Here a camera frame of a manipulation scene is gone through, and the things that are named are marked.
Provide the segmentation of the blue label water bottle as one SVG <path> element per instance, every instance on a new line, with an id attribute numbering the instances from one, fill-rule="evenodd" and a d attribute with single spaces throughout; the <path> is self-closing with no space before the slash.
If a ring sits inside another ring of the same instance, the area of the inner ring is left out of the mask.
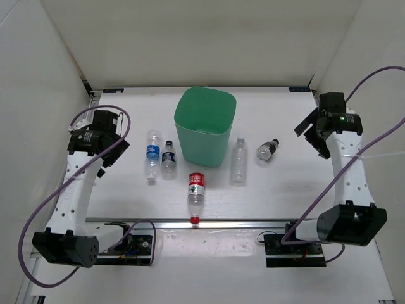
<path id="1" fill-rule="evenodd" d="M 149 185 L 156 183 L 160 167 L 162 136 L 158 130 L 147 133 L 146 146 L 146 178 Z"/>

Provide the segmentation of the small black cap bottle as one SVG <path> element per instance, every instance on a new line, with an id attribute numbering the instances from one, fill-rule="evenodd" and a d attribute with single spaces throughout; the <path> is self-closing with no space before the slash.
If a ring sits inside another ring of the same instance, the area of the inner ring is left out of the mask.
<path id="1" fill-rule="evenodd" d="M 262 161 L 268 161 L 276 152 L 279 146 L 279 140 L 273 139 L 271 141 L 264 142 L 257 150 L 256 157 Z"/>

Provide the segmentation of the dark label Pepsi bottle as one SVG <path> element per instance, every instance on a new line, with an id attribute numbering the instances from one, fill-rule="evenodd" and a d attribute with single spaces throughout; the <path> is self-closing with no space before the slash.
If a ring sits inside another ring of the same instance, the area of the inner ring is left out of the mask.
<path id="1" fill-rule="evenodd" d="M 161 173 L 164 179 L 175 179 L 177 176 L 176 151 L 171 140 L 165 142 L 161 154 Z"/>

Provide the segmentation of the clear unlabelled plastic bottle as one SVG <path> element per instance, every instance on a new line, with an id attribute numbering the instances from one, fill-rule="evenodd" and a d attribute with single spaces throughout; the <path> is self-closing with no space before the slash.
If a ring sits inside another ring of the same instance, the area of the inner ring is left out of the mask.
<path id="1" fill-rule="evenodd" d="M 232 148 L 230 183 L 243 186 L 247 179 L 247 144 L 243 136 L 239 136 Z"/>

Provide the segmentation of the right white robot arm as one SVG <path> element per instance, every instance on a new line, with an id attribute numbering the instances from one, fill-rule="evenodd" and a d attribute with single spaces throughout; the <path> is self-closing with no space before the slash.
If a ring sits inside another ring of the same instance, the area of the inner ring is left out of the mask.
<path id="1" fill-rule="evenodd" d="M 295 128 L 320 156 L 331 159 L 333 180 L 320 194 L 335 189 L 333 207 L 308 220 L 305 212 L 286 229 L 281 240 L 291 253 L 307 243 L 340 243 L 366 246 L 387 221 L 387 212 L 378 208 L 368 189 L 361 154 L 363 126 L 352 110 L 317 109 Z"/>

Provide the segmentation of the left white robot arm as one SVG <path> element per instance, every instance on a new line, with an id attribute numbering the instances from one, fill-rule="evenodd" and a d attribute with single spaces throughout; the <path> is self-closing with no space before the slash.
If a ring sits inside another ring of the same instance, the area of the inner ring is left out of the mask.
<path id="1" fill-rule="evenodd" d="M 32 244 L 51 264 L 92 267 L 100 253 L 130 251 L 129 226 L 109 223 L 87 232 L 85 220 L 95 180 L 128 148 L 113 130 L 79 129 L 71 133 L 65 180 L 70 184 L 59 194 L 53 214 L 43 232 L 35 232 Z"/>

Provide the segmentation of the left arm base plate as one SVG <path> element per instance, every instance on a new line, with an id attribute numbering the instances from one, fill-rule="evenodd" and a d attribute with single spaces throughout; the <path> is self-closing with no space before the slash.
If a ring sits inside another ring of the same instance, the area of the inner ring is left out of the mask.
<path id="1" fill-rule="evenodd" d="M 131 232 L 128 245 L 119 245 L 113 250 L 100 253 L 95 265 L 104 266 L 150 266 L 154 235 L 150 232 Z"/>

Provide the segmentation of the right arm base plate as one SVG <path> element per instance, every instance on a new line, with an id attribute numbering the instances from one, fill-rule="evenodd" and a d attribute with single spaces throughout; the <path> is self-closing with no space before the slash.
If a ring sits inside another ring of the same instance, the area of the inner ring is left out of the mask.
<path id="1" fill-rule="evenodd" d="M 264 231 L 257 241 L 265 247 L 267 268 L 325 267 L 326 261 L 320 244 L 287 246 L 281 243 L 283 235 Z"/>

